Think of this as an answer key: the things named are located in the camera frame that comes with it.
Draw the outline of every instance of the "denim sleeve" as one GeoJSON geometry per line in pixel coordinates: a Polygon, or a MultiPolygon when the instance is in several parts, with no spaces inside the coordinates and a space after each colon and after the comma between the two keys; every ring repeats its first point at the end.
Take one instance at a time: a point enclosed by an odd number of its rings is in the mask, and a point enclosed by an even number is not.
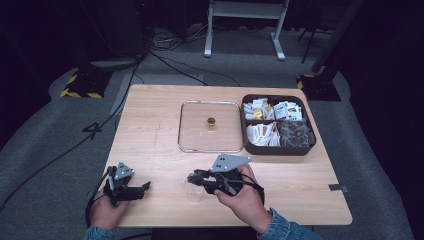
{"type": "Polygon", "coordinates": [[[258,235],[259,240],[322,240],[311,230],[300,226],[295,222],[289,222],[273,208],[272,221],[268,229],[262,235],[258,235]]]}
{"type": "Polygon", "coordinates": [[[85,236],[82,240],[114,240],[115,236],[107,229],[100,227],[90,227],[85,232],[85,236]]]}

